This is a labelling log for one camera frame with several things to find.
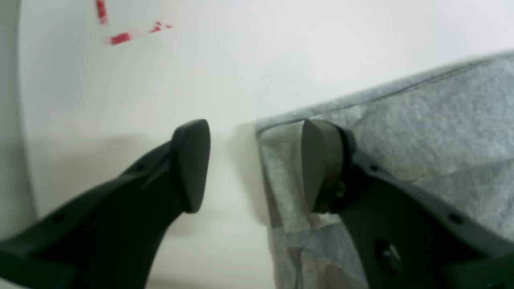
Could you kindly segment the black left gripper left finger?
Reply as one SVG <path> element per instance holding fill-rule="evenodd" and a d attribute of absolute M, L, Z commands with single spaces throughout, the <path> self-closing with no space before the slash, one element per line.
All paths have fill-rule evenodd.
<path fill-rule="evenodd" d="M 121 175 L 2 241 L 1 278 L 30 289 L 143 289 L 167 229 L 200 210 L 210 157 L 204 119 L 176 128 Z"/>

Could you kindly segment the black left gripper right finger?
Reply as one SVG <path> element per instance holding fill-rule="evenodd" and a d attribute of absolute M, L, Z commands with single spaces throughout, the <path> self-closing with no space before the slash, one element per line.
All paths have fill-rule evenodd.
<path fill-rule="evenodd" d="M 512 241 L 391 175 L 350 130 L 305 120 L 301 162 L 308 210 L 339 216 L 371 289 L 512 289 Z"/>

